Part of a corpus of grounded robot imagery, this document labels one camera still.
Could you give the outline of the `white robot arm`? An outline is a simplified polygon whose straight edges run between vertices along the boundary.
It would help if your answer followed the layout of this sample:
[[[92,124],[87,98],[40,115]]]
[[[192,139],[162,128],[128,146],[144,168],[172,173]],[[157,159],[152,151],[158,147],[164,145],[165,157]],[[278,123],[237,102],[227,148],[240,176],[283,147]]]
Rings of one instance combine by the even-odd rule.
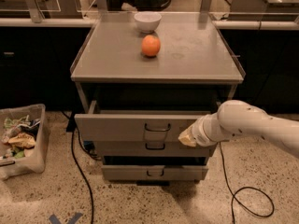
[[[210,147],[221,141],[257,136],[299,158],[299,122],[268,115],[238,100],[226,101],[183,131],[178,140],[189,147]]]

